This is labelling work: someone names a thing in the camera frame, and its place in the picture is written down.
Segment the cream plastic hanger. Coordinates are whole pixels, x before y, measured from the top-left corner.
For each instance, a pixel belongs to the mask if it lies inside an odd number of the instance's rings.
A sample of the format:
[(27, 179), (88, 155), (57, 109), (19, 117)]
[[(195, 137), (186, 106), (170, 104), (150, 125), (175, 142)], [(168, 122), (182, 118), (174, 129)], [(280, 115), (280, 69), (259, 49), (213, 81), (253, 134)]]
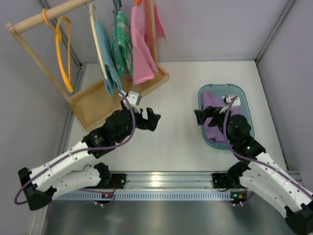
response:
[(99, 47), (97, 33), (96, 33), (95, 21), (97, 20), (97, 15), (96, 15), (96, 7), (93, 3), (91, 3), (89, 5), (89, 18), (90, 18), (90, 24), (91, 24), (93, 39), (94, 39), (95, 46), (96, 46), (99, 65), (101, 67), (101, 71), (102, 71), (102, 74), (104, 76), (104, 79), (107, 80), (108, 76), (106, 73), (105, 64), (104, 64), (103, 59), (102, 59), (102, 54), (101, 54), (101, 50)]

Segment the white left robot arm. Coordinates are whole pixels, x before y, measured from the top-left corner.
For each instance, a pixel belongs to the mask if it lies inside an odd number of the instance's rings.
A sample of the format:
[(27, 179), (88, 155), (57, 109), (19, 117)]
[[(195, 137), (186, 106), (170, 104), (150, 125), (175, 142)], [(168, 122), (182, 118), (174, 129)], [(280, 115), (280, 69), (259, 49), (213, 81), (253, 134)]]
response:
[(77, 189), (111, 188), (112, 173), (104, 163), (87, 170), (79, 171), (78, 168), (124, 145), (136, 128), (154, 131), (161, 116), (151, 108), (146, 111), (147, 118), (143, 117), (142, 109), (138, 113), (134, 109), (117, 110), (101, 127), (90, 131), (62, 155), (33, 169), (20, 169), (18, 176), (29, 209), (41, 209), (59, 196)]

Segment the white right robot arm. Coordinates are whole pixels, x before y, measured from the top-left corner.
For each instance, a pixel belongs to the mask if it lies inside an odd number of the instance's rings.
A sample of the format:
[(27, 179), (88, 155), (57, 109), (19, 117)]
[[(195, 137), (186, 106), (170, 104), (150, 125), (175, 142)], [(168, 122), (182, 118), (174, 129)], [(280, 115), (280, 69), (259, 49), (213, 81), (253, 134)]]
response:
[(243, 115), (230, 110), (208, 106), (194, 111), (198, 125), (210, 119), (209, 126), (217, 127), (226, 144), (239, 162), (227, 175), (232, 183), (253, 191), (267, 201), (284, 218), (297, 235), (313, 231), (313, 193), (300, 185), (283, 170), (251, 135), (251, 126)]

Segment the light blue trousers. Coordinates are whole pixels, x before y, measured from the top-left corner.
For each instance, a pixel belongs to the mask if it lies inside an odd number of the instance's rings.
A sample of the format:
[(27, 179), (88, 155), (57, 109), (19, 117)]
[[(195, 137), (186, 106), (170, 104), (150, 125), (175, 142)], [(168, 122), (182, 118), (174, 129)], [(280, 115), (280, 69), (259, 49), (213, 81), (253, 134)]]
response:
[(99, 20), (95, 21), (95, 30), (99, 48), (101, 51), (102, 60), (105, 65), (105, 70), (108, 77), (108, 79), (105, 79), (104, 74), (102, 74), (106, 91), (108, 92), (109, 97), (112, 97), (112, 95), (114, 94), (114, 89), (122, 89), (120, 76), (115, 66), (115, 60), (111, 48), (110, 39), (104, 25)]

